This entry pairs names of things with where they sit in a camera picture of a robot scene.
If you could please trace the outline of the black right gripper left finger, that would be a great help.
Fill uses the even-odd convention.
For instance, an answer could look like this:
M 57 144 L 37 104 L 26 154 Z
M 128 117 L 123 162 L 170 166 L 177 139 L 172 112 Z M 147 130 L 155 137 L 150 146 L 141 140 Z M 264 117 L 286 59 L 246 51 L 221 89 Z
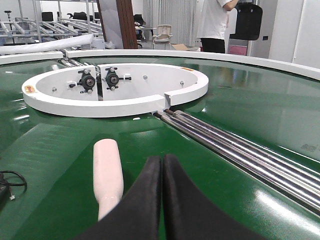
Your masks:
M 162 194 L 162 160 L 150 156 L 128 192 L 102 220 L 76 240 L 157 240 Z

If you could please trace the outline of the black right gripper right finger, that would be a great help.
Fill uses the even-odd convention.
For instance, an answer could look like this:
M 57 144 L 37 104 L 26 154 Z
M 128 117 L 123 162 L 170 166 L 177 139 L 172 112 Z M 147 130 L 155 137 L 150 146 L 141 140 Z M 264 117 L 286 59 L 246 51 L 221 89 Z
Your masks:
M 263 239 L 213 204 L 173 154 L 163 160 L 162 201 L 168 240 Z

